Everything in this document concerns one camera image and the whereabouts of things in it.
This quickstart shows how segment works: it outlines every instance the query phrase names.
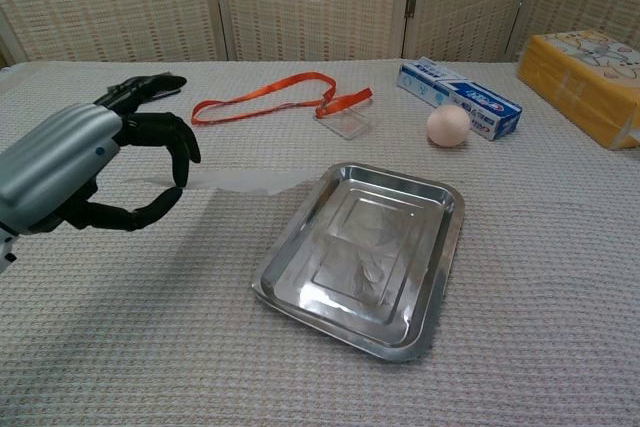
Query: plastic wrapping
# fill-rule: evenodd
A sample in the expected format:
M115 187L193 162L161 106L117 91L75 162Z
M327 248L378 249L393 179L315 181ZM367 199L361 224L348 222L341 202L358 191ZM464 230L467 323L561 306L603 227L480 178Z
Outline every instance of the plastic wrapping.
M189 181L185 190L220 189L230 192L274 195L295 187L305 180L316 179L320 175L322 175L322 171L315 169L288 171L260 169L204 170L189 173ZM139 177L127 179L125 182L147 182L166 187L175 185L175 182L169 176Z
M640 145L640 53L591 30L534 35L518 77L603 147Z

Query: red lanyard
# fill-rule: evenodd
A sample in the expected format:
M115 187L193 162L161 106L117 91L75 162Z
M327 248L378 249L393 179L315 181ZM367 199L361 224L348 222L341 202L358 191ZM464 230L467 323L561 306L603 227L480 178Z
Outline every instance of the red lanyard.
M246 100L256 99L258 97L262 97L263 95L267 95L272 92L277 92L278 90L286 89L287 87L290 87L299 82L304 82L305 80L322 80L327 84L329 84L331 87L322 95L322 99L318 99L318 100L308 100L306 102L280 104L275 107L270 107L263 110L256 110L254 112L247 112L244 114L232 115L230 117L223 117L220 119L205 120L205 119L198 118L198 114L203 110L217 109L219 107L224 107L227 105L239 104L240 102L244 102ZM273 84L265 85L264 87L261 87L258 90L255 90L246 95L242 95L240 97L236 97L235 99L204 100L193 108L193 112L191 114L191 123L193 125L224 124L226 122L234 122L236 120L248 119L250 117L257 117L259 115L271 114L279 110L292 109L295 107L316 107L316 117L321 119L327 115L331 115L336 112L340 112L341 110L348 109L352 105L355 105L358 102L362 102L363 100L366 100L373 95L373 93L371 92L371 89L369 88L361 90L360 92L356 92L355 94L347 94L339 97L334 97L335 93L336 93L336 81L331 77L329 77L328 75L324 75L319 72L303 72L301 74L292 75L291 77L287 77L286 79L279 80L277 82L274 82Z

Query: hinge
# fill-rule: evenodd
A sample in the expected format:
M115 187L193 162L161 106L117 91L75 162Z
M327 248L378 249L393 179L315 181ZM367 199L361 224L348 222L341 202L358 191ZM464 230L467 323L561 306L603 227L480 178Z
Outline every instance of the hinge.
M416 0L407 0L404 6L404 18L413 19L413 14L416 12Z

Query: box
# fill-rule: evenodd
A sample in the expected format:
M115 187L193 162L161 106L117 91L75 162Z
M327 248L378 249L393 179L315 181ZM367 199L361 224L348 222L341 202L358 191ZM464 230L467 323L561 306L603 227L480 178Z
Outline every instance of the box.
M460 105L471 128L489 140L513 132L522 113L517 104L426 57L403 64L397 85L434 107Z
M534 35L518 77L600 145L640 145L640 53L592 30Z

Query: egg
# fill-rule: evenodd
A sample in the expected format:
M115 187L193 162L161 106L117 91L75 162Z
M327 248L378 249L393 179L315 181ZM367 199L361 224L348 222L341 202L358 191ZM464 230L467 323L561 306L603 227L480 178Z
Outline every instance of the egg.
M467 111L453 104L438 107L427 119L427 137L442 147L455 147L464 142L470 129Z

